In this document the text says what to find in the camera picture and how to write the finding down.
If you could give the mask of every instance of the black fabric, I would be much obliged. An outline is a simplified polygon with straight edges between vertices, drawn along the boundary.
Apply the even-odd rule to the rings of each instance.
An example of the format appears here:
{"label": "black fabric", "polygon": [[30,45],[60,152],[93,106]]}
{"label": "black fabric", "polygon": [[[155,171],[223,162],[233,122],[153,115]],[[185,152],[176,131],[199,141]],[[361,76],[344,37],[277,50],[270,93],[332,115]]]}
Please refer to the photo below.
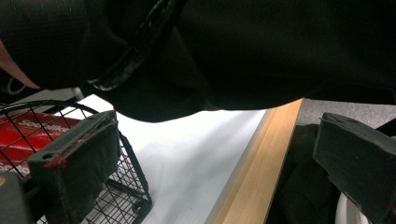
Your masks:
{"label": "black fabric", "polygon": [[[63,2],[29,3],[12,13],[13,1],[0,7],[0,38],[43,88],[84,85],[119,66],[128,46],[124,40],[144,18],[141,11],[155,2],[69,1],[76,8],[73,20],[62,13],[65,8],[53,10]],[[189,0],[183,8],[179,2],[180,10],[133,77],[117,90],[94,91],[129,117],[162,121],[205,109],[269,108],[310,95],[343,101],[369,95],[368,103],[393,104],[393,2]],[[86,11],[80,10],[83,4]],[[37,10],[41,7],[46,13]],[[49,22],[29,33],[26,17],[16,20],[22,12]],[[56,20],[69,22],[55,26]],[[55,44],[51,35],[63,43]],[[85,48],[78,51],[77,45]],[[59,54],[71,60],[62,61]],[[49,74],[53,68],[59,73]],[[348,96],[353,93],[348,87],[367,93]]]}
{"label": "black fabric", "polygon": [[370,5],[190,0],[136,78],[95,93],[148,121],[208,108],[269,108],[310,95],[394,104],[394,33],[383,25],[396,20],[384,22]]}
{"label": "black fabric", "polygon": [[80,85],[104,73],[126,50],[126,42],[111,33],[101,2],[2,1],[0,39],[42,88]]}
{"label": "black fabric", "polygon": [[313,159],[317,135],[317,124],[296,126],[265,223],[334,223],[340,192]]}

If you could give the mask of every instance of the wooden frame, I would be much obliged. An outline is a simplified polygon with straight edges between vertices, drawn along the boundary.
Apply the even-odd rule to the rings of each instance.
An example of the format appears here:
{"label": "wooden frame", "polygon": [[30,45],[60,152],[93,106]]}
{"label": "wooden frame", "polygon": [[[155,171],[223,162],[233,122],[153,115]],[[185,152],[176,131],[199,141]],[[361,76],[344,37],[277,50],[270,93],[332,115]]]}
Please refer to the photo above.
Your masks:
{"label": "wooden frame", "polygon": [[271,109],[214,223],[264,223],[302,100]]}

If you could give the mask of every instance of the shopping basket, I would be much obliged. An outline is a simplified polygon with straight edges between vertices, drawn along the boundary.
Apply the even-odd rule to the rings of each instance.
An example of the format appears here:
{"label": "shopping basket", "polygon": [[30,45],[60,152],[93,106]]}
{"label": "shopping basket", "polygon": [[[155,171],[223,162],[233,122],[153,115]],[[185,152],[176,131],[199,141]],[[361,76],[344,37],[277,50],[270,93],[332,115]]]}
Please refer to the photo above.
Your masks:
{"label": "shopping basket", "polygon": [[[87,209],[87,206],[79,206],[76,202],[79,199],[83,201],[88,198],[88,201],[90,200],[87,196],[89,195],[87,191],[90,191],[87,189],[90,187],[90,179],[93,179],[93,182],[97,184],[100,176],[109,171],[111,174],[106,176],[103,183],[100,183],[100,190],[95,194],[96,198],[92,200],[90,212],[83,214],[84,218],[78,222],[140,223],[144,219],[152,206],[149,185],[131,145],[117,129],[115,112],[101,114],[85,105],[53,100],[2,105],[0,108],[0,130],[2,128],[12,129],[10,133],[14,135],[11,140],[9,140],[8,133],[0,135],[0,140],[3,140],[0,142],[5,143],[0,145],[0,172],[3,172],[0,174],[0,199],[7,199],[7,201],[0,202],[1,223],[8,221],[22,223],[15,220],[22,220],[26,223],[32,223],[32,221],[36,223],[76,222],[73,215],[80,213],[81,216],[81,211]],[[102,121],[95,124],[95,120],[98,118]],[[108,119],[108,123],[111,124],[107,125],[108,127],[116,127],[117,134],[113,135],[118,138],[117,141],[109,143],[105,140],[109,136],[107,133],[102,133],[102,136],[97,134],[96,139],[91,142],[86,141],[90,135],[94,135],[92,130],[105,128],[106,125],[103,125],[105,119]],[[91,152],[80,153],[79,151],[82,150],[78,149],[73,154],[74,157],[69,157],[67,168],[66,162],[54,159],[56,156],[62,155],[61,153],[47,152],[48,147],[52,147],[52,150],[54,148],[54,150],[60,150],[62,145],[69,144],[67,139],[74,137],[72,132],[89,126],[91,128],[88,128],[88,131],[83,133],[75,143],[71,143],[69,147],[63,149],[62,153],[72,154],[70,150],[81,147],[88,148],[84,150]],[[37,143],[35,142],[37,137],[44,140]],[[43,145],[43,142],[46,141],[49,143],[42,149],[38,149],[40,146],[37,145]],[[105,154],[94,151],[97,147],[106,147],[104,145],[115,149],[101,149]],[[108,166],[106,163],[109,163],[110,160],[109,155],[113,155],[112,158],[116,155],[117,159],[114,167],[110,165],[111,169],[106,170],[106,166]],[[58,170],[50,169],[54,163]],[[96,164],[96,168],[91,169],[91,164]],[[52,180],[48,180],[47,175],[49,175],[49,179],[53,175]],[[51,189],[51,183],[56,183],[54,185],[63,183],[63,186]],[[70,183],[74,183],[74,187],[78,183],[81,188],[73,189],[74,187]],[[57,194],[62,196],[59,200],[53,198],[53,195]],[[64,206],[64,208],[58,209],[58,205]],[[56,210],[56,212],[51,214],[49,211],[52,210]]]}

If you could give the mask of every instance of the black jacket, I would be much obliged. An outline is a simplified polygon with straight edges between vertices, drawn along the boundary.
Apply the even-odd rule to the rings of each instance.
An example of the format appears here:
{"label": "black jacket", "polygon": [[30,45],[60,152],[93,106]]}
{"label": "black jacket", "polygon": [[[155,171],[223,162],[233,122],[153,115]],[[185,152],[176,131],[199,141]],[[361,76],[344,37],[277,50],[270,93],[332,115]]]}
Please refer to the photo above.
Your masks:
{"label": "black jacket", "polygon": [[[80,1],[64,0],[64,5],[70,2]],[[65,20],[64,29],[51,26],[63,34],[58,38],[73,41],[61,47],[50,41],[52,48],[40,48],[46,61],[58,60],[49,60],[50,68],[26,60],[32,55],[21,56],[31,43],[17,43],[15,34],[27,28],[6,27],[1,9],[0,38],[38,85],[88,87],[135,119],[269,108],[302,97],[395,102],[396,6],[390,1],[97,2],[76,6],[85,10],[74,23]],[[71,35],[72,28],[77,35]],[[32,32],[36,45],[43,38],[53,40],[44,31],[41,39]],[[59,73],[49,76],[42,72],[46,69]],[[85,84],[98,77],[128,78],[110,91]]]}

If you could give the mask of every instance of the black wire mesh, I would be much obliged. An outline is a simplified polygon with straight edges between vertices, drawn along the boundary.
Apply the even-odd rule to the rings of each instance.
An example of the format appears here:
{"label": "black wire mesh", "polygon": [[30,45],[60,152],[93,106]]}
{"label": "black wire mesh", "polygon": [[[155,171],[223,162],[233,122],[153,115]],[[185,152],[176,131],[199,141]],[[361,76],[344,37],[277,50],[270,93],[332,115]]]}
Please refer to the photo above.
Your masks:
{"label": "black wire mesh", "polygon": [[[53,111],[54,116],[49,116],[45,120],[42,113],[37,111]],[[62,101],[36,101],[19,105],[3,106],[0,108],[0,130],[12,128],[17,137],[6,139],[9,136],[2,134],[0,139],[0,172],[15,172],[21,178],[28,177],[26,170],[26,160],[29,155],[36,153],[40,148],[33,143],[34,138],[39,137],[44,142],[56,140],[57,135],[52,131],[64,131],[72,128],[76,123],[71,118],[80,117],[85,119],[97,113],[95,110],[79,104],[67,103]],[[30,129],[22,129],[17,120],[28,116],[31,122]],[[21,159],[13,160],[11,153],[17,144],[25,145],[28,152]],[[149,185],[132,146],[127,138],[120,133],[120,160],[117,172],[109,177],[104,184],[102,192],[95,201],[95,207],[86,216],[82,223],[140,223],[147,215],[152,206],[149,196]],[[36,223],[47,223],[45,217],[36,220]]]}

